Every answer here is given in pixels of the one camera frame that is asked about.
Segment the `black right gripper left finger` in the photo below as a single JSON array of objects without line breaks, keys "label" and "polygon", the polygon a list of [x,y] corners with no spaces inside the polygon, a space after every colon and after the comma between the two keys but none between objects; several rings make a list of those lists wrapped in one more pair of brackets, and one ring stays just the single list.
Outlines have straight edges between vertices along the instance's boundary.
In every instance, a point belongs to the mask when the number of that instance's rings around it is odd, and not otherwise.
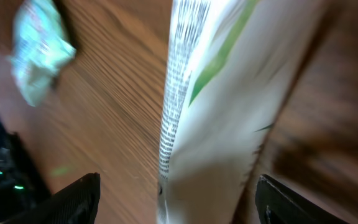
[{"label": "black right gripper left finger", "polygon": [[101,177],[88,173],[59,192],[0,223],[93,224],[101,197]]}]

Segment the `white green tube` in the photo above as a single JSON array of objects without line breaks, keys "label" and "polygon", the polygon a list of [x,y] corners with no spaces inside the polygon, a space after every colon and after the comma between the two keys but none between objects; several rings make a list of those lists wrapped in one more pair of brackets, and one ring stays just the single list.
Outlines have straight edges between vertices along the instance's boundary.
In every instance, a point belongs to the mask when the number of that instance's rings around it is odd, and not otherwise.
[{"label": "white green tube", "polygon": [[302,57],[321,0],[174,0],[157,222],[229,223]]}]

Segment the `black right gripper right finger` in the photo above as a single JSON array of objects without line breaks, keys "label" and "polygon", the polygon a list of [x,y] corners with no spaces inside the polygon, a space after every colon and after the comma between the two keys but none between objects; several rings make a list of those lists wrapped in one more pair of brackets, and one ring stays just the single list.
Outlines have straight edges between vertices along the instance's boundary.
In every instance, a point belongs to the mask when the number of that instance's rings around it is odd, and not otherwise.
[{"label": "black right gripper right finger", "polygon": [[262,224],[347,224],[266,174],[258,179],[255,205]]}]

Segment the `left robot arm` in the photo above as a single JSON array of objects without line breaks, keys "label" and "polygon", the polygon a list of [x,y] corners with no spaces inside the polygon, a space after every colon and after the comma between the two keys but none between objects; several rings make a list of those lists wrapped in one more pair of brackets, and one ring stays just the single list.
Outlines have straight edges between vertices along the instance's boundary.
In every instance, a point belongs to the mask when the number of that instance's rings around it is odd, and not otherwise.
[{"label": "left robot arm", "polygon": [[6,131],[0,121],[0,223],[50,197],[19,135]]}]

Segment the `teal toilet tissue pack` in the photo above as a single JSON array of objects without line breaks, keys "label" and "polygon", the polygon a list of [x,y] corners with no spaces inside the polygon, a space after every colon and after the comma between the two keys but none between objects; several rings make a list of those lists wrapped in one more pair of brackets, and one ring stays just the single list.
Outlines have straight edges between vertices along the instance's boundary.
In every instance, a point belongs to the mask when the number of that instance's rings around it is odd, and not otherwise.
[{"label": "teal toilet tissue pack", "polygon": [[37,106],[76,49],[52,0],[25,0],[13,28],[11,73],[27,104]]}]

